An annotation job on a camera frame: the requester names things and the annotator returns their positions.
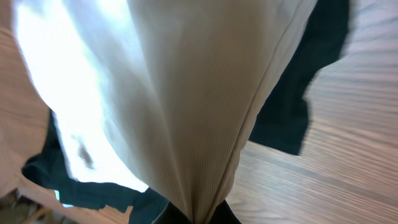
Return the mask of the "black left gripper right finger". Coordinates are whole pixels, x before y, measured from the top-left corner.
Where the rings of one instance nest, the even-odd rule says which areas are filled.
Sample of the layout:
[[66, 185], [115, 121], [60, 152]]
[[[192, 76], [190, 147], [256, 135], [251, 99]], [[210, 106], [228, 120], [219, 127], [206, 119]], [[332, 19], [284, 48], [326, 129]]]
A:
[[227, 201], [222, 201], [215, 209], [209, 224], [241, 224], [232, 209], [230, 209]]

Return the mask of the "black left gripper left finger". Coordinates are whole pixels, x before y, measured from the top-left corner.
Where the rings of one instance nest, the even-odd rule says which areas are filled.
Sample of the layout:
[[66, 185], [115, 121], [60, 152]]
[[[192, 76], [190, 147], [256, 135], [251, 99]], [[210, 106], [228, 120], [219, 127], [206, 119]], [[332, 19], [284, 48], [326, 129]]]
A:
[[155, 218], [152, 224], [191, 224], [191, 221], [171, 202], [155, 203]]

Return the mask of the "beige khaki shorts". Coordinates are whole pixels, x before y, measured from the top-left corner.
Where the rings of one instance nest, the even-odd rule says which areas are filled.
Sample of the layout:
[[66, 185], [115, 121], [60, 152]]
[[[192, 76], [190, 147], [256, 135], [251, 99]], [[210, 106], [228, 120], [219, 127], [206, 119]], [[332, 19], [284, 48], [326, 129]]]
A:
[[207, 223], [314, 0], [12, 1], [68, 175], [155, 190]]

